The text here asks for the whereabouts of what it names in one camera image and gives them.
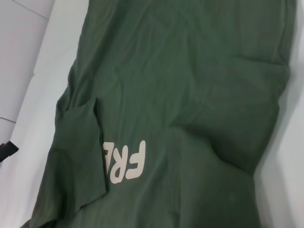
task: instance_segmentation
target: black object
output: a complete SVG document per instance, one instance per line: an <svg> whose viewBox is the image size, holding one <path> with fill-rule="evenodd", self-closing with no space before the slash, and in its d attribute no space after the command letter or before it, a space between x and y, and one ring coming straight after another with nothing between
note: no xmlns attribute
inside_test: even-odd
<svg viewBox="0 0 304 228"><path fill-rule="evenodd" d="M12 156L19 150L11 141L6 144L0 145L0 162L3 162L6 158Z"/></svg>

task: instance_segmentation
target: green t-shirt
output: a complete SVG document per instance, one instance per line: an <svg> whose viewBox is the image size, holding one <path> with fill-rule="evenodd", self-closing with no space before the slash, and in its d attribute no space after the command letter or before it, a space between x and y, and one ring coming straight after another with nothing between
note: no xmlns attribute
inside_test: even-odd
<svg viewBox="0 0 304 228"><path fill-rule="evenodd" d="M90 0L30 228L259 228L293 0Z"/></svg>

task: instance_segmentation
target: dark green fabric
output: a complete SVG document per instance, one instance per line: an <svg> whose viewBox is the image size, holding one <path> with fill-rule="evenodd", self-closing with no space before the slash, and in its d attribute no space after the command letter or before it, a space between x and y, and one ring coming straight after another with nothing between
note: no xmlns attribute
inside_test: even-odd
<svg viewBox="0 0 304 228"><path fill-rule="evenodd" d="M29 227L259 228L252 176L289 77L294 10L90 0Z"/></svg>

